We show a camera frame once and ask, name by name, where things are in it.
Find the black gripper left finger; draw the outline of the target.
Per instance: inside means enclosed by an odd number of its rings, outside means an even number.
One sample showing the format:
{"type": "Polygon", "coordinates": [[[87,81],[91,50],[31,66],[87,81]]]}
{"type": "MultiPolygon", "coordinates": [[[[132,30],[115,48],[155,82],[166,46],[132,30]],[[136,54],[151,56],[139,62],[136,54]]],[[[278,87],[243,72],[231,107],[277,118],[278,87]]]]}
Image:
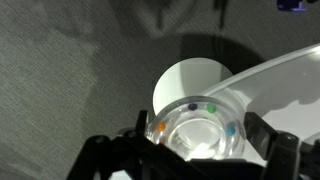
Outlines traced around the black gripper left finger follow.
{"type": "Polygon", "coordinates": [[[147,122],[148,111],[141,110],[134,127],[119,131],[115,139],[115,152],[122,156],[151,157],[156,145],[145,136],[147,122]]]}

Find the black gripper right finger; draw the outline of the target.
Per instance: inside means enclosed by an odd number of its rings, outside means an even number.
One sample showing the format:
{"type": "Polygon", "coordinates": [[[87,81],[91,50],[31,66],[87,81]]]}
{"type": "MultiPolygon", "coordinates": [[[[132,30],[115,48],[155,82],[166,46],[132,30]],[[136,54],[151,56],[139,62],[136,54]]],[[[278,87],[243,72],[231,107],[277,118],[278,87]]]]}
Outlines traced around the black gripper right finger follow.
{"type": "Polygon", "coordinates": [[[297,136],[275,130],[254,112],[245,113],[243,125],[248,142],[244,159],[248,164],[258,167],[266,167],[269,164],[295,167],[298,164],[297,136]]]}

